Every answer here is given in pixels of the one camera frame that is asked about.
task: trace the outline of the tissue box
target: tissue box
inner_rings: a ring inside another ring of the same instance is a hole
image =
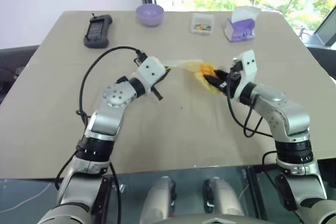
[[[255,37],[254,27],[255,21],[251,18],[234,23],[228,18],[224,27],[224,33],[231,42],[245,41]]]

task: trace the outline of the handheld device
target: handheld device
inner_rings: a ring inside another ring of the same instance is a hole
[[[90,19],[90,25],[86,32],[83,42],[88,48],[105,48],[109,45],[107,32],[112,23],[110,15],[95,16]]]

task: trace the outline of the table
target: table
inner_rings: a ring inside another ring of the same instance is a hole
[[[256,82],[283,90],[305,106],[315,157],[334,157],[336,89],[281,15],[262,12],[254,40],[229,43],[220,26],[230,12],[213,13],[211,36],[189,32],[192,13],[167,12],[154,28],[138,24],[134,12],[108,13],[113,18],[110,47],[137,47],[160,60],[203,59],[231,66],[232,58],[253,49]],[[81,79],[104,52],[82,43],[90,17],[91,12],[63,13],[0,106],[1,178],[55,177],[75,150],[83,133],[75,115]],[[85,88],[87,113],[98,107],[106,86],[135,71],[134,57],[131,51],[117,51],[97,65]],[[263,153],[275,149],[267,137],[244,138],[224,97],[209,93],[192,74],[173,69],[157,89],[162,101],[141,97],[125,113],[112,157],[117,173],[260,164]],[[234,104],[234,109],[242,121],[248,108]],[[260,130],[269,132],[265,122]],[[274,161],[273,156],[267,162]]]

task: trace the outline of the robotic arm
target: robotic arm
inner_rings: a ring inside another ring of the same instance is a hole
[[[92,215],[101,207],[99,192],[106,183],[102,175],[109,167],[124,111],[136,98],[151,92],[165,73],[158,59],[147,57],[129,78],[123,77],[103,91],[100,107],[92,115],[59,188],[57,206],[38,224],[92,223]]]
[[[308,113],[283,92],[255,84],[256,72],[251,50],[234,59],[230,73],[216,71],[222,82],[212,76],[205,78],[225,95],[229,93],[233,100],[252,107],[267,121],[275,140],[276,163],[282,171],[275,181],[282,205],[295,211],[305,224],[334,223],[336,201],[327,200],[318,163],[313,158]]]

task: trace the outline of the window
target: window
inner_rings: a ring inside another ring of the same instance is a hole
[[[336,0],[156,0],[168,11],[225,11],[236,6],[256,6],[269,12],[283,14],[301,37],[309,39],[329,12]]]

